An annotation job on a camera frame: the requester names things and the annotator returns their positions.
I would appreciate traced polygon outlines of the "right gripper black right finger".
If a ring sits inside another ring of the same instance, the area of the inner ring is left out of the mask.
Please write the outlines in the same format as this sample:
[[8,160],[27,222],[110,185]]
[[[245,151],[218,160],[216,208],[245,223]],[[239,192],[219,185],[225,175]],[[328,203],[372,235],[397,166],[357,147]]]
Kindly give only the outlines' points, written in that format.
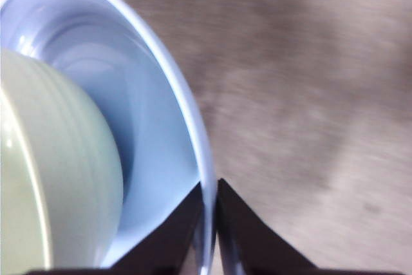
[[217,232],[223,270],[316,270],[276,234],[223,178],[218,180]]

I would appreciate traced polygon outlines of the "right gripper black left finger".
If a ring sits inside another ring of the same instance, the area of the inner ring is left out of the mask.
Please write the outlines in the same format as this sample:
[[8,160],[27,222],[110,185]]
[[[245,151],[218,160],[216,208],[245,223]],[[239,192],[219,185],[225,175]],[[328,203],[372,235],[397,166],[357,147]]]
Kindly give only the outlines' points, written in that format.
[[197,184],[167,219],[111,270],[201,270],[204,206]]

